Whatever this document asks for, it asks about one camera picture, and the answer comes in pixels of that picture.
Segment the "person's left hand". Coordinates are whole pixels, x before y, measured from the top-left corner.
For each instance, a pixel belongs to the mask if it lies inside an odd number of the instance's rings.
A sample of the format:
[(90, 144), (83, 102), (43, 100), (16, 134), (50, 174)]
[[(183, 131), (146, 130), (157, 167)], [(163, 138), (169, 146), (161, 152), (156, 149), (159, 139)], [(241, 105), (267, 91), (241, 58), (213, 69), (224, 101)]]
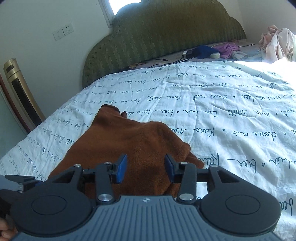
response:
[(15, 227), (13, 220), (8, 216), (6, 219), (0, 219), (0, 240), (11, 240), (18, 234), (18, 230)]

